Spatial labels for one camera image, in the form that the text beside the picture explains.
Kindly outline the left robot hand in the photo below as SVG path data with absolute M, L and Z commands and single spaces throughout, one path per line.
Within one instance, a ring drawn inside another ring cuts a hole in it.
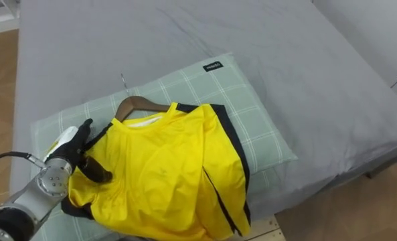
M 62 160 L 63 163 L 68 164 L 68 171 L 70 173 L 75 170 L 82 159 L 83 150 L 86 141 L 90 135 L 93 120 L 86 119 L 79 127 L 67 128 L 54 143 L 50 152 L 46 155 L 45 164 L 50 166 L 56 160 Z

